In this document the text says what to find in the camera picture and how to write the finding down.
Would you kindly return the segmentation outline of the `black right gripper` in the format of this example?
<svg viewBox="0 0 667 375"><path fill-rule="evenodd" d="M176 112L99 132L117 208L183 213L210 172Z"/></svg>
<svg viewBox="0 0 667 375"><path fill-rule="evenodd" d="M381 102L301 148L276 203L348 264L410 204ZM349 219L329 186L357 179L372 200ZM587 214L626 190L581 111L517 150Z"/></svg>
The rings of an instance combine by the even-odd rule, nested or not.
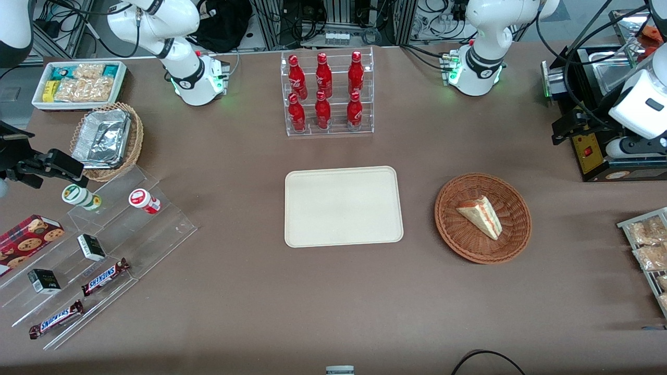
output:
<svg viewBox="0 0 667 375"><path fill-rule="evenodd" d="M58 149L50 149L47 153L35 153L29 139L35 137L34 133L19 130L4 121L1 121L1 177L3 180L18 181L40 189L43 179L34 174L23 172L17 164L22 161L32 160L33 169L36 174L60 178L68 181L81 181L84 165Z"/></svg>

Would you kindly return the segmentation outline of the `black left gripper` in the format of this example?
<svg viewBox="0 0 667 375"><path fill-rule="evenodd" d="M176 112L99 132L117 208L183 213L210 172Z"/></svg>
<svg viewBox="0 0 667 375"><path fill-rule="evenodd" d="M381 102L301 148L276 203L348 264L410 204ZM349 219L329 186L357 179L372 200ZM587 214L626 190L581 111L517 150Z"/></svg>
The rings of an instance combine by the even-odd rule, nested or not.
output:
<svg viewBox="0 0 667 375"><path fill-rule="evenodd" d="M578 105L570 110L572 118L559 118L552 123L552 144L560 145L581 127L590 127L592 131L620 131L620 124L609 115L610 109L619 100L619 97L602 97L600 100L591 101L588 106L591 113L596 117L591 119L588 112Z"/></svg>

